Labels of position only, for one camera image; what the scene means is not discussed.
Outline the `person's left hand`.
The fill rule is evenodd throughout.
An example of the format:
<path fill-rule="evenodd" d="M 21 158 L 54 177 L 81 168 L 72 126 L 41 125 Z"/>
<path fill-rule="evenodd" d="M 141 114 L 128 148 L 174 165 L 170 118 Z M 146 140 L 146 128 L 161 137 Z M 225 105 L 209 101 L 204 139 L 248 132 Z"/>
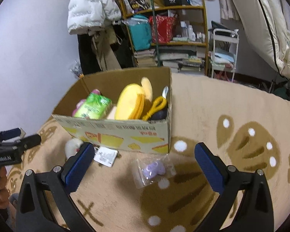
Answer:
<path fill-rule="evenodd" d="M 0 168 L 0 209 L 4 210 L 9 206 L 9 192 L 6 188 L 7 170 L 3 166 Z"/>

